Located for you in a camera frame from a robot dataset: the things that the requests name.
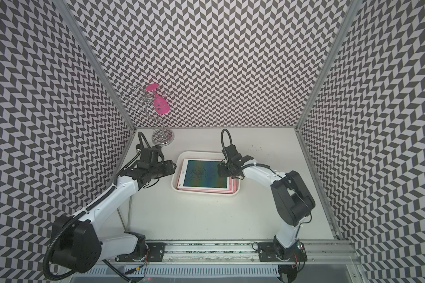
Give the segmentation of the white plastic storage box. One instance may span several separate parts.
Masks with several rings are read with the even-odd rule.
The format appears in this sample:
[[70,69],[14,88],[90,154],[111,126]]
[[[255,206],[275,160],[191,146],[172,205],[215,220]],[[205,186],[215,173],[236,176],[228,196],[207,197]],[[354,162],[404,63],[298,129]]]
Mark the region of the white plastic storage box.
[[188,192],[188,191],[177,190],[178,178],[179,178],[179,175],[181,173],[181,168],[182,168],[184,159],[212,159],[212,160],[220,160],[222,162],[224,160],[224,156],[221,153],[214,153],[214,152],[198,152],[198,151],[183,152],[178,157],[177,168],[176,168],[174,175],[172,176],[171,185],[172,185],[173,190],[178,191],[178,192],[182,192],[182,193],[197,193],[197,194],[203,194],[203,195],[206,194],[206,195],[224,195],[224,196],[236,195],[237,192],[240,190],[240,181],[238,179],[233,179],[231,177],[228,177],[228,178],[231,178],[232,180],[235,180],[235,181],[238,182],[238,190],[233,194],[200,193],[200,192]]

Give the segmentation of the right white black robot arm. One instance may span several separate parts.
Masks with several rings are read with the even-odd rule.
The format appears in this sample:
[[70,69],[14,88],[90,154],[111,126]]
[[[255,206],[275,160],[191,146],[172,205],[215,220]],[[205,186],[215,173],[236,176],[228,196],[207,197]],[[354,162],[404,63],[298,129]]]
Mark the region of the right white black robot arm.
[[270,189],[281,218],[280,228],[273,239],[277,258],[281,261],[306,261],[305,247],[298,235],[305,223],[303,220],[312,218],[316,203],[300,174],[296,171],[278,172],[251,156],[242,156],[235,145],[223,146],[222,153],[225,161],[218,165],[220,176],[248,178]]

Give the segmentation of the pink writing tablet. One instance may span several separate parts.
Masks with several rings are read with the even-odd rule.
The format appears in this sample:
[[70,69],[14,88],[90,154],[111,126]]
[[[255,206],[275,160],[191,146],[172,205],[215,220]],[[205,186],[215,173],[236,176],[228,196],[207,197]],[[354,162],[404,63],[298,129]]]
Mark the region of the pink writing tablet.
[[184,159],[177,189],[229,191],[230,179],[218,174],[220,163],[212,159]]
[[219,194],[233,194],[238,190],[238,182],[228,178],[229,184],[227,188],[214,188],[214,187],[177,187],[179,191],[200,192],[200,193],[219,193]]

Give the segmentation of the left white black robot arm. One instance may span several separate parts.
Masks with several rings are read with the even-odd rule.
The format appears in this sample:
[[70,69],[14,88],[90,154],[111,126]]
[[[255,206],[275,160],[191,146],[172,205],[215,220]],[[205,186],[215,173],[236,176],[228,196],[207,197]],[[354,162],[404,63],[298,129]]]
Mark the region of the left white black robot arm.
[[98,198],[71,216],[61,216],[52,226],[51,239],[42,262],[42,273],[50,281],[60,281],[75,273],[85,273],[97,262],[110,265],[109,258],[126,255],[146,262],[149,248],[141,233],[125,231],[121,236],[100,239],[98,231],[107,219],[131,196],[175,173],[177,165],[165,159],[160,145],[151,146],[138,133],[136,155],[114,176]]

